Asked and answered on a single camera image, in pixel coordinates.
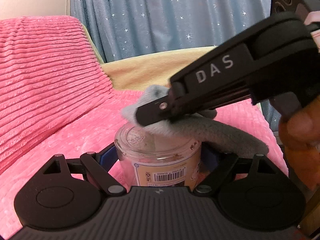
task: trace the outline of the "star pattern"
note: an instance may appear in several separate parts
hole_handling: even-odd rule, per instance
[[[213,4],[213,8],[216,8],[218,5],[217,4]],[[247,15],[247,12],[246,11],[242,11],[242,14],[243,15]],[[144,14],[144,12],[140,15],[140,16],[142,16],[143,18],[146,16],[146,14]],[[191,34],[189,34],[188,33],[188,35],[186,35],[186,38],[188,39],[188,40],[190,40],[190,39],[192,39],[193,37],[192,37],[192,35]]]

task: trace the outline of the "human hand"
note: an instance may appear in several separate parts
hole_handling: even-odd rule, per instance
[[[311,190],[320,184],[320,96],[296,113],[288,122],[279,123],[279,136],[285,155],[298,178]]]

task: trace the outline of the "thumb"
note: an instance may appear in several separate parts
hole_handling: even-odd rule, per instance
[[[288,121],[287,131],[301,142],[320,140],[320,96]]]

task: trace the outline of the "ribbed texture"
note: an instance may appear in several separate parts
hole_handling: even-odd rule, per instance
[[[136,187],[126,196],[110,198],[91,221],[77,228],[61,232],[25,228],[12,240],[303,239],[294,227],[258,232],[235,225],[210,198],[195,197],[186,188],[163,188],[160,194],[156,190]]]
[[[0,174],[111,88],[77,19],[0,21]]]

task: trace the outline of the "pink fleece blanket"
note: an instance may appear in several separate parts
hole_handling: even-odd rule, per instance
[[[80,22],[72,17],[0,21],[0,235],[21,228],[16,193],[56,153],[100,151],[125,123],[120,110],[138,91],[115,91]],[[216,120],[264,141],[268,157],[288,169],[268,123],[246,100],[218,109]],[[124,186],[116,163],[110,171]]]

